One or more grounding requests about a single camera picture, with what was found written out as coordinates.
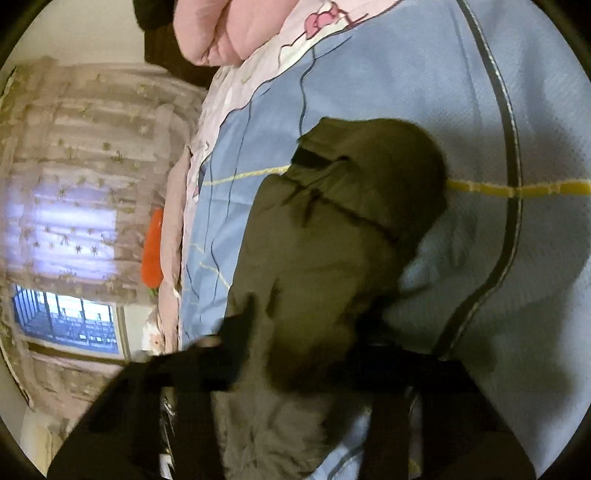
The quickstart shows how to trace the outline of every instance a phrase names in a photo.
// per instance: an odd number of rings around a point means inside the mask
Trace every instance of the sheer curtain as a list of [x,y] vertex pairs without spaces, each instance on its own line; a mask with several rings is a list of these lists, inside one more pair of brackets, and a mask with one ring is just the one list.
[[[0,99],[0,339],[23,389],[51,413],[68,415],[74,400],[83,411],[96,388],[78,392],[63,365],[28,352],[12,286],[150,303],[140,282],[145,233],[205,94],[150,66],[42,59],[9,80]],[[102,385],[111,370],[74,377],[99,375],[86,383]]]

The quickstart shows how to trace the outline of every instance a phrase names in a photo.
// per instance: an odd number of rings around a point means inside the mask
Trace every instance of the dark brown fabric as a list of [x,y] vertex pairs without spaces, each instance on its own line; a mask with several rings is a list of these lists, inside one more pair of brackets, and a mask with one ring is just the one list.
[[392,295],[445,208],[443,159],[418,127],[322,119],[289,170],[261,184],[226,315],[256,298],[250,357],[216,394],[226,476],[296,480],[332,445],[326,374],[355,341],[355,320]]
[[178,49],[172,23],[144,34],[144,60],[167,69],[175,77],[198,87],[209,88],[217,67],[197,67]]

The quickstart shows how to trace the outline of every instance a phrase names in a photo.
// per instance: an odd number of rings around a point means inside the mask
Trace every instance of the bedding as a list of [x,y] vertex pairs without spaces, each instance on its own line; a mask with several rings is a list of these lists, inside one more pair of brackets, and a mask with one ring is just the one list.
[[181,273],[181,237],[183,234],[183,206],[186,191],[190,151],[185,147],[183,155],[168,174],[162,240],[160,245],[160,266],[164,280],[158,289],[158,313],[164,337],[164,351],[178,349],[178,310],[180,293],[177,290]]
[[[403,347],[461,359],[541,475],[591,398],[589,80],[527,0],[336,5],[301,0],[213,81],[187,178],[183,343],[223,317],[255,193],[301,135],[323,116],[415,123],[446,156],[449,208],[386,320]],[[353,479],[366,426],[313,478]]]
[[235,65],[279,32],[297,0],[178,0],[174,31],[195,65]]

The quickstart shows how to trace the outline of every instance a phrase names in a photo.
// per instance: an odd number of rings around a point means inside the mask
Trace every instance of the white wall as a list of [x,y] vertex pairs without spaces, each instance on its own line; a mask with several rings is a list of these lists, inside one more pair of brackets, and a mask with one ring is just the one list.
[[125,326],[127,327],[127,340],[129,351],[134,352],[142,349],[142,331],[144,323],[148,319],[152,307],[142,305],[128,305],[125,307]]
[[6,362],[0,357],[0,416],[17,442],[21,440],[22,420],[27,408]]
[[50,56],[63,64],[143,63],[144,35],[131,0],[53,0],[33,21],[0,72]]

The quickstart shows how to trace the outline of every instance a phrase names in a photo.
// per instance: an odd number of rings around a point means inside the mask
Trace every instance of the bed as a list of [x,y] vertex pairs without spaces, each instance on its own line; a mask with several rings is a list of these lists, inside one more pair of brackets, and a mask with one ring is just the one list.
[[[433,349],[448,319],[468,320],[446,349],[538,475],[553,478],[550,466],[564,465],[589,424],[591,92],[586,47],[552,20],[526,0],[300,0],[275,37],[219,70],[181,159],[174,182],[186,189],[167,241],[182,252],[165,268],[181,271],[181,289],[168,281],[180,320],[165,322],[164,337],[183,348],[216,330],[257,188],[287,170],[303,133],[323,116],[406,119],[447,157],[449,208],[386,319],[419,351]],[[368,418],[312,478],[355,477]],[[419,452],[410,470],[420,474]]]

